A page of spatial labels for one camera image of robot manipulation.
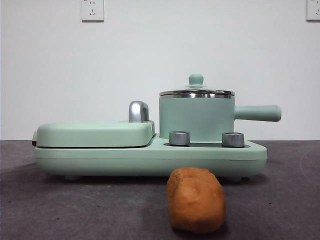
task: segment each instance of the bread loaf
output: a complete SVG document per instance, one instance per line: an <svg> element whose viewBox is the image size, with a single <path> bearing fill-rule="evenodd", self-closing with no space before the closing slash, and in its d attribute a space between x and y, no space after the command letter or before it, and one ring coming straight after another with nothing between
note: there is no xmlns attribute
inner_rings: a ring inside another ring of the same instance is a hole
<svg viewBox="0 0 320 240"><path fill-rule="evenodd" d="M174 228L205 234L219 229L225 221L223 188L207 169L174 170L166 184L166 193Z"/></svg>

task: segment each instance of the lid knob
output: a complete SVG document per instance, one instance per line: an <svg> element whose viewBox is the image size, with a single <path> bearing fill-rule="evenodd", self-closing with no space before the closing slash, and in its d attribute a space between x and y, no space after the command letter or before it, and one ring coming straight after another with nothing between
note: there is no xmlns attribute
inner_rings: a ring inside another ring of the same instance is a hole
<svg viewBox="0 0 320 240"><path fill-rule="evenodd" d="M202 86L204 83L204 76L202 74L191 74L189 76L190 86Z"/></svg>

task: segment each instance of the glass lid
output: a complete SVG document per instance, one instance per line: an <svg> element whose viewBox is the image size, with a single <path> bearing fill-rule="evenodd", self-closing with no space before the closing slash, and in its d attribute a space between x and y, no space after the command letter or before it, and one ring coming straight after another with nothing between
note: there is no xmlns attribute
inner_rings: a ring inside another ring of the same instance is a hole
<svg viewBox="0 0 320 240"><path fill-rule="evenodd" d="M204 76L202 74L191 74L189 76L189 85L185 86L185 89L170 90L160 92L160 96L166 95L182 95L182 94L215 94L215 95L230 95L234 96L233 91L226 90L211 90L208 86L203 85Z"/></svg>

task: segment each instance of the silver knob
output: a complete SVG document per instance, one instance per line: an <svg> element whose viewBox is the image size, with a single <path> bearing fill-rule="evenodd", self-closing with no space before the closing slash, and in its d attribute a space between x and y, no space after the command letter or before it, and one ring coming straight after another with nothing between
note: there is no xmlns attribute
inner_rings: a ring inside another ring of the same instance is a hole
<svg viewBox="0 0 320 240"><path fill-rule="evenodd" d="M188 131L171 131L169 133L169 144L173 146L188 146L190 144L190 133Z"/></svg>
<svg viewBox="0 0 320 240"><path fill-rule="evenodd" d="M244 134L240 132L222 133L222 146L229 148L243 148L245 146Z"/></svg>
<svg viewBox="0 0 320 240"><path fill-rule="evenodd" d="M129 106L129 123L149 121L149 107L143 101L132 101Z"/></svg>

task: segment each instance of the pot handle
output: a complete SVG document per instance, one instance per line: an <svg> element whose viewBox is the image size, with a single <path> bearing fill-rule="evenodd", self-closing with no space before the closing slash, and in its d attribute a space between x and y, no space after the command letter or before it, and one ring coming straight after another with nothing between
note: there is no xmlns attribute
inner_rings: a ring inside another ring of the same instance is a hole
<svg viewBox="0 0 320 240"><path fill-rule="evenodd" d="M236 106L234 119L278 122L281 119L281 107L278 105Z"/></svg>

